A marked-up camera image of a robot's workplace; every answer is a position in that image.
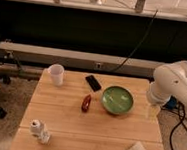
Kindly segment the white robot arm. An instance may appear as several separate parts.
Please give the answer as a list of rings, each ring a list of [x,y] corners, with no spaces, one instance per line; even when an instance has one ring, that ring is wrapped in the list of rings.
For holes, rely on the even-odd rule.
[[[175,97],[187,108],[187,61],[158,66],[153,73],[146,97],[149,102],[148,119],[155,119],[160,107]]]

